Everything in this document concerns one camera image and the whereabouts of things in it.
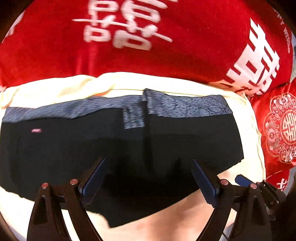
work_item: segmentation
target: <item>black shorts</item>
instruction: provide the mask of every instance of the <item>black shorts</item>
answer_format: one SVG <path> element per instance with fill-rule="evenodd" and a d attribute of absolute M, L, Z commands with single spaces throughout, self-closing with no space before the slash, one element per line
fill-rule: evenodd
<path fill-rule="evenodd" d="M 0 186 L 34 200 L 42 183 L 79 178 L 98 157 L 112 161 L 86 210 L 103 215 L 110 227 L 158 212 L 198 189 L 193 158 L 216 174 L 243 157 L 232 114 L 171 118 L 149 114 L 144 127 L 124 128 L 121 108 L 101 109 L 74 119 L 38 118 L 2 123 Z"/>

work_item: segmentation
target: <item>red pillow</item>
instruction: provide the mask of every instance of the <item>red pillow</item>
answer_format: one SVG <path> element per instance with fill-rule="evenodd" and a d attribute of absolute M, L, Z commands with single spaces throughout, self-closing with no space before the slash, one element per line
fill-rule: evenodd
<path fill-rule="evenodd" d="M 263 149 L 266 176 L 296 165 L 296 84 L 251 99 Z"/>
<path fill-rule="evenodd" d="M 269 176 L 266 181 L 275 186 L 277 189 L 284 191 L 288 186 L 289 176 L 290 170 L 283 170 Z"/>
<path fill-rule="evenodd" d="M 265 0 L 35 0 L 0 45 L 0 84 L 126 71 L 252 96 L 289 80 L 290 40 Z"/>

